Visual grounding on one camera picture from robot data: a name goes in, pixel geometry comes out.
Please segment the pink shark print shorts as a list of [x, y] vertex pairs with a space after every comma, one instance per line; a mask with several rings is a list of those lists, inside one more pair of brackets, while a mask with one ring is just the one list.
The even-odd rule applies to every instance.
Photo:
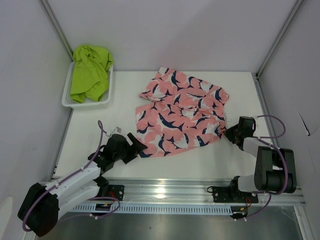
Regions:
[[205, 147], [227, 130], [225, 104], [229, 94], [220, 86], [161, 67], [136, 108], [137, 138], [147, 146], [141, 158], [169, 157]]

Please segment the lime green cloth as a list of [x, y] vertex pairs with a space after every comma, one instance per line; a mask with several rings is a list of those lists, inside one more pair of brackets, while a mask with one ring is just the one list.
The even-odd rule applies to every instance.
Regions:
[[112, 54], [104, 47], [84, 44], [74, 50], [73, 61], [71, 99], [78, 104], [86, 99], [99, 102], [110, 87], [108, 71], [114, 64]]

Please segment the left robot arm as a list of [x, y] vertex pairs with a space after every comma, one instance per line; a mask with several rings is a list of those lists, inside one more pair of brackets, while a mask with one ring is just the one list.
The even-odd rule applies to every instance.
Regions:
[[131, 162], [147, 149], [132, 133], [112, 134], [76, 171], [55, 181], [33, 184], [17, 213], [26, 232], [43, 237], [60, 218], [87, 200], [119, 202], [111, 194], [109, 181], [103, 176], [115, 162]]

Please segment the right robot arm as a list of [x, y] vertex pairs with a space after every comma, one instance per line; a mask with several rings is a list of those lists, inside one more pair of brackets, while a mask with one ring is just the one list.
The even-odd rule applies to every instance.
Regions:
[[232, 144], [255, 158], [252, 175], [236, 176], [231, 181], [228, 196], [234, 202], [241, 201], [247, 193], [280, 195], [292, 194], [297, 189], [293, 150], [266, 142], [272, 139], [270, 136], [254, 136], [256, 128], [253, 117], [240, 116], [238, 124], [224, 133]]

